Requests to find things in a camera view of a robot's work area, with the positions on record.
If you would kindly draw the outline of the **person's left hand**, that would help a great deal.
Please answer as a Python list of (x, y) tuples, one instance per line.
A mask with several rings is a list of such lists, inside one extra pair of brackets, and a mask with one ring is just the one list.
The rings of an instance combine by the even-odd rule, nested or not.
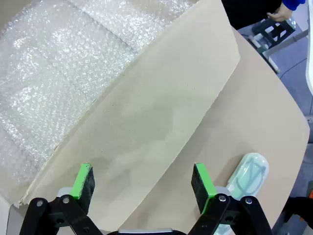
[(275, 13), (267, 13), (267, 16), (275, 22), (283, 22), (292, 16), (293, 11), (287, 8), (283, 3), (276, 9)]

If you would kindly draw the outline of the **brown cardboard shipping box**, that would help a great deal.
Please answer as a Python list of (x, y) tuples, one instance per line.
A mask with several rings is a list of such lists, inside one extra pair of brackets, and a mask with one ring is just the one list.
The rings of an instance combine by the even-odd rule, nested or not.
[(240, 55), (221, 0), (196, 0), (124, 68), (54, 148), (34, 179), (15, 185), (0, 166), (0, 235), (11, 205), (53, 199), (82, 163), (93, 166), (89, 215), (115, 230), (194, 134)]

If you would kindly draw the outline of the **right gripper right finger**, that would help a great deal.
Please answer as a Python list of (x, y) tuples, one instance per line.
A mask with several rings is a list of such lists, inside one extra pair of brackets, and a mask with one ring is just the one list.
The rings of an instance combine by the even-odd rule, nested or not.
[(221, 224), (229, 225), (235, 235), (272, 235), (257, 198), (236, 200), (217, 193), (204, 164), (194, 164), (191, 185), (201, 215), (188, 235), (214, 235)]

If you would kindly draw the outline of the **person's left forearm blue sleeve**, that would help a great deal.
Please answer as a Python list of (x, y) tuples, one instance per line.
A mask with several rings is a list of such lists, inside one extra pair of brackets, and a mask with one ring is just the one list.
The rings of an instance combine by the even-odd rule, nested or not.
[(289, 10), (295, 11), (300, 4), (304, 4), (306, 0), (282, 0), (284, 6)]

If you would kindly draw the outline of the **clear bubble wrap sheet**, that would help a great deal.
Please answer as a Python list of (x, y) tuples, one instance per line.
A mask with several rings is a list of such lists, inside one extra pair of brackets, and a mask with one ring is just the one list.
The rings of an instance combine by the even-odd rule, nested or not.
[(87, 107), (196, 0), (37, 0), (0, 32), (0, 166), (30, 183)]

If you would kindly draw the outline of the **black plastic stool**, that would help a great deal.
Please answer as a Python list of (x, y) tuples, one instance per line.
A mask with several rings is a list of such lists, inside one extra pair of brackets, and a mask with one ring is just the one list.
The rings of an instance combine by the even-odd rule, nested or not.
[(293, 34), (296, 30), (296, 26), (296, 22), (293, 18), (279, 23), (271, 18), (267, 18), (255, 24), (251, 31), (255, 36), (261, 34), (263, 38), (267, 40), (268, 47), (272, 48)]

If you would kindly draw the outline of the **black object with orange part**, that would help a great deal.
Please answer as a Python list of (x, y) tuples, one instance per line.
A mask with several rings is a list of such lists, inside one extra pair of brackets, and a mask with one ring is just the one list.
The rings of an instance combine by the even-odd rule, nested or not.
[(293, 215), (297, 215), (313, 231), (313, 189), (303, 194), (292, 192), (286, 201), (283, 212), (284, 223), (288, 223)]

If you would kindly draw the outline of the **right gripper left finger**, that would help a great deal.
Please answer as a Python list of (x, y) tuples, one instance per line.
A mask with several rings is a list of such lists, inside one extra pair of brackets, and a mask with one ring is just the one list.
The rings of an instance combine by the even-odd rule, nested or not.
[(103, 235), (88, 217), (94, 188), (93, 167), (81, 164), (68, 194), (51, 202), (39, 197), (30, 201), (19, 235), (57, 235), (61, 227), (70, 227), (75, 235)]

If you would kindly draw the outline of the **mint green glasses case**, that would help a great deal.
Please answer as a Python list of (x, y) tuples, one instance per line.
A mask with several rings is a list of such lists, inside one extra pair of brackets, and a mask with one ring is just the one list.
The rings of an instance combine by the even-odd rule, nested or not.
[(256, 196), (269, 172), (269, 164), (259, 153), (247, 153), (227, 181), (226, 187), (216, 186), (223, 193), (240, 200), (244, 196)]

